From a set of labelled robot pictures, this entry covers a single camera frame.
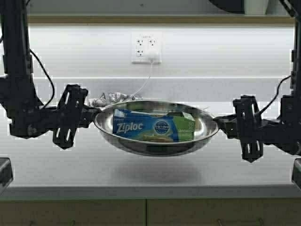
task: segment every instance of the charging cable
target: charging cable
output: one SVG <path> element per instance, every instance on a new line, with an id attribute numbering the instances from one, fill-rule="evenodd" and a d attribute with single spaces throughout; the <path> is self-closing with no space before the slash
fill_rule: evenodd
<path id="1" fill-rule="evenodd" d="M 133 93 L 132 95 L 130 95 L 131 97 L 134 97 L 135 95 L 137 95 L 141 90 L 144 89 L 144 87 L 147 85 L 147 83 L 149 82 L 151 76 L 152 76 L 152 70 L 153 70 L 153 65 L 155 63 L 155 60 L 158 58 L 158 53 L 157 52 L 149 52 L 148 53 L 148 59 L 150 60 L 150 73 L 148 78 L 146 79 L 146 81 L 144 82 L 144 84 L 140 87 L 140 89 L 138 89 L 135 93 Z"/>

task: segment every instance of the electrical outlet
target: electrical outlet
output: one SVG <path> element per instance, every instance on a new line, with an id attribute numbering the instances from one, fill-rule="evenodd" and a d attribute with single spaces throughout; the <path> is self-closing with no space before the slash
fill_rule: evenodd
<path id="1" fill-rule="evenodd" d="M 132 33 L 132 63 L 149 64 L 148 54 L 156 53 L 155 64 L 162 62 L 162 32 L 133 32 Z"/>
<path id="2" fill-rule="evenodd" d="M 143 57 L 144 52 L 143 49 L 136 49 L 136 57 Z"/>
<path id="3" fill-rule="evenodd" d="M 136 40 L 136 44 L 137 44 L 137 47 L 138 47 L 138 48 L 141 48 L 142 45 L 143 45 L 143 39 L 142 39 L 142 38 L 138 38 L 138 39 Z"/>

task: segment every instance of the white cable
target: white cable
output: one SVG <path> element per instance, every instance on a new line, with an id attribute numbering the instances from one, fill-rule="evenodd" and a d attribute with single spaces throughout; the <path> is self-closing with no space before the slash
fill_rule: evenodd
<path id="1" fill-rule="evenodd" d="M 153 64 L 154 64 L 154 60 L 152 60 L 151 61 L 151 63 L 150 63 L 150 74 L 149 74 L 149 76 L 148 76 L 148 78 L 146 79 L 146 81 L 144 82 L 144 84 L 140 87 L 140 89 L 138 89 L 135 93 L 133 93 L 132 95 L 131 95 L 131 97 L 134 97 L 136 94 L 138 94 L 145 86 L 146 86 L 146 84 L 148 83 L 148 81 L 150 80 L 150 78 L 151 78 L 151 75 L 152 75 L 152 69 L 153 69 Z"/>

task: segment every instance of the cabinet drawer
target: cabinet drawer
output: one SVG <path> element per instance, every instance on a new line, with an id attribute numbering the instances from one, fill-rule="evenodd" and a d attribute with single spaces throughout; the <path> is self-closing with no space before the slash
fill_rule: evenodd
<path id="1" fill-rule="evenodd" d="M 297 226 L 301 199 L 148 200 L 150 226 Z"/>
<path id="2" fill-rule="evenodd" d="M 0 225 L 5 226 L 114 225 L 142 226 L 144 200 L 103 200 L 87 202 L 0 202 Z"/>

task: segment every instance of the blue and green box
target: blue and green box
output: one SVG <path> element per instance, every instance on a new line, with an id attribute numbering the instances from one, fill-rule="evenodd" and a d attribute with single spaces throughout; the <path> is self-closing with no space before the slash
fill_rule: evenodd
<path id="1" fill-rule="evenodd" d="M 116 109 L 113 134 L 148 142 L 183 142 L 194 138 L 195 120 L 191 114 L 172 112 L 166 115 Z"/>

